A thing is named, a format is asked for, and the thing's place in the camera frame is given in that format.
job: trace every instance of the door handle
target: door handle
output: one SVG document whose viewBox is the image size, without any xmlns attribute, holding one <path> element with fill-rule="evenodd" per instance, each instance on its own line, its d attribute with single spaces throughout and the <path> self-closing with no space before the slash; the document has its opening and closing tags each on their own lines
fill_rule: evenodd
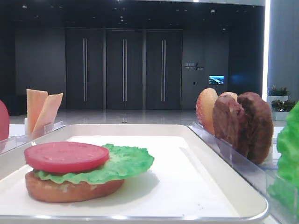
<svg viewBox="0 0 299 224">
<path fill-rule="evenodd" d="M 163 102 L 165 102 L 166 95 L 166 40 L 164 40 L 164 70 L 163 70 Z"/>
<path fill-rule="evenodd" d="M 85 100 L 88 101 L 88 39 L 85 38 Z"/>
<path fill-rule="evenodd" d="M 86 42 L 83 38 L 83 101 L 86 101 Z"/>
<path fill-rule="evenodd" d="M 162 40 L 162 48 L 161 48 L 161 102 L 163 102 L 163 93 L 164 93 L 164 40 Z"/>
<path fill-rule="evenodd" d="M 125 39 L 122 39 L 122 101 L 125 102 Z"/>
<path fill-rule="evenodd" d="M 127 101 L 128 90 L 128 57 L 127 57 L 127 39 L 125 39 L 125 102 Z"/>
</svg>

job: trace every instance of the clear acrylic holder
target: clear acrylic holder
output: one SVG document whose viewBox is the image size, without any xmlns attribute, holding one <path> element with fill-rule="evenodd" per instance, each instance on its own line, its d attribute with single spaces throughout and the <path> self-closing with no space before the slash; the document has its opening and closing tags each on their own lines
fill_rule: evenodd
<svg viewBox="0 0 299 224">
<path fill-rule="evenodd" d="M 281 224 L 298 223 L 298 190 L 294 185 L 280 178 L 276 171 L 250 162 L 226 141 L 216 138 L 205 130 L 201 124 L 193 122 L 192 129 L 239 175 L 268 198 L 271 215 L 277 221 Z"/>
<path fill-rule="evenodd" d="M 20 145 L 23 145 L 25 143 L 33 141 L 37 138 L 40 138 L 40 137 L 42 137 L 52 131 L 55 131 L 63 126 L 64 126 L 64 122 L 60 121 L 55 124 L 52 123 L 52 124 L 45 125 L 44 127 L 41 127 L 40 129 L 31 133 L 30 135 L 26 134 L 23 136 L 14 136 L 14 137 L 10 137 L 6 140 L 0 141 L 0 155 L 8 152 L 10 150 L 13 150 L 14 148 L 16 148 Z"/>
</svg>

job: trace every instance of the white tray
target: white tray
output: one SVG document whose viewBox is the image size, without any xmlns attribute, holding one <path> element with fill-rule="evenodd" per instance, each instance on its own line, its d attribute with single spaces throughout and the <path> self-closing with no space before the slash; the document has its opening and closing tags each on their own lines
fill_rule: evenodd
<svg viewBox="0 0 299 224">
<path fill-rule="evenodd" d="M 23 152 L 33 144 L 79 141 L 146 147 L 151 169 L 111 196 L 81 203 L 35 201 L 25 187 Z M 0 156 L 1 224 L 260 224 L 268 201 L 190 128 L 181 125 L 70 125 Z"/>
</svg>

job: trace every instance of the beef patty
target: beef patty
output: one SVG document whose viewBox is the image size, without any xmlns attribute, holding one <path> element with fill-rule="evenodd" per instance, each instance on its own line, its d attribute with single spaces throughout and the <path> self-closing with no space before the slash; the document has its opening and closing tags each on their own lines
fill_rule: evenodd
<svg viewBox="0 0 299 224">
<path fill-rule="evenodd" d="M 255 164 L 269 154 L 273 122 L 269 105 L 256 93 L 246 92 L 237 98 L 220 96 L 213 109 L 215 136 L 232 144 L 241 155 Z"/>
</svg>

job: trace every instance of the wall sign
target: wall sign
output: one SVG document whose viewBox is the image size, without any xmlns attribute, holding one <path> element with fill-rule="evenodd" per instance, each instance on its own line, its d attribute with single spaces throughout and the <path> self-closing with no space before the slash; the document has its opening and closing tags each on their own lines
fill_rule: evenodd
<svg viewBox="0 0 299 224">
<path fill-rule="evenodd" d="M 185 63 L 185 68 L 186 69 L 195 69 L 196 71 L 203 71 L 204 70 L 204 68 L 203 67 L 199 67 L 198 66 L 199 65 L 199 63 L 197 62 L 197 63 Z"/>
</svg>

